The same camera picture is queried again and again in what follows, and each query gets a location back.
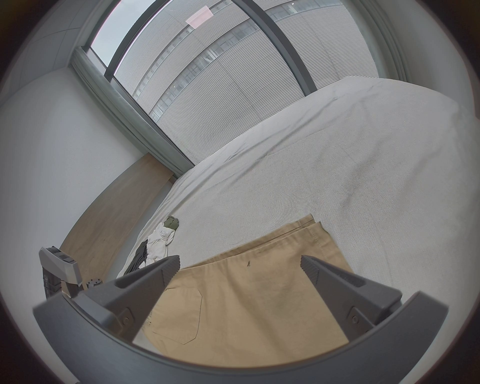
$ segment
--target beige pants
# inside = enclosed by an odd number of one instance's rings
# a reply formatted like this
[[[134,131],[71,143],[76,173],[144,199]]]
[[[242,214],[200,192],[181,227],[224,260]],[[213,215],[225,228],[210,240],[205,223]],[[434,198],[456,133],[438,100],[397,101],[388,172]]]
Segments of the beige pants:
[[[282,364],[346,344],[300,267],[303,254],[351,271],[308,215],[178,271],[145,322],[145,335],[165,356],[221,367]]]

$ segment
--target white bed sheet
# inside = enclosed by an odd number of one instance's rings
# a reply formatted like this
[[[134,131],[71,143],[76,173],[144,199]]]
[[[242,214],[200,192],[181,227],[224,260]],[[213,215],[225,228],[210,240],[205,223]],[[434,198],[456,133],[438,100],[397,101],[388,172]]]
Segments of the white bed sheet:
[[[167,215],[182,267],[308,213],[353,270],[450,306],[413,382],[459,331],[480,290],[480,122],[420,86],[349,77],[297,101],[183,175],[127,259]]]

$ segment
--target bed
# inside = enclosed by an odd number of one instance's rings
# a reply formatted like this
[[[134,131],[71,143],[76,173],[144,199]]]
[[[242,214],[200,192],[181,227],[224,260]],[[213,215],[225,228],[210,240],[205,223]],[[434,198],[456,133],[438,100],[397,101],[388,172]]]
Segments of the bed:
[[[423,290],[449,305],[404,380],[413,382],[452,342],[480,291],[479,165],[480,122],[456,102],[400,81],[348,77],[183,175],[125,268],[168,215],[180,220],[168,253],[186,267],[311,213],[355,273],[400,289],[404,300]]]

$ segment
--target gray and white device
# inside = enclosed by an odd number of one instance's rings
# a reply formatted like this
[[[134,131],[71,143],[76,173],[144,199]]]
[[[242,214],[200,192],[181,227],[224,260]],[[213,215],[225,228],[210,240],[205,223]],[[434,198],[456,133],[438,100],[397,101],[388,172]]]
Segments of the gray and white device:
[[[81,383],[387,384],[399,383],[410,372],[448,312],[423,292],[402,304],[399,290],[304,255],[298,268],[306,273],[350,342],[323,355],[278,366],[201,366],[132,343],[179,268],[180,258],[169,256],[76,295],[58,292],[34,308],[34,316]]]

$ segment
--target wooden headboard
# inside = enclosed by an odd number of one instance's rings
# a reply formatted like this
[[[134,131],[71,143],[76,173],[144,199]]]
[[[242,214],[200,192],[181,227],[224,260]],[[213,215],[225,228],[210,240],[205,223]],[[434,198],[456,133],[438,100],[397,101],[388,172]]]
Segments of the wooden headboard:
[[[172,175],[171,170],[147,154],[85,210],[60,247],[77,261],[84,286],[90,279],[105,281],[131,230]]]

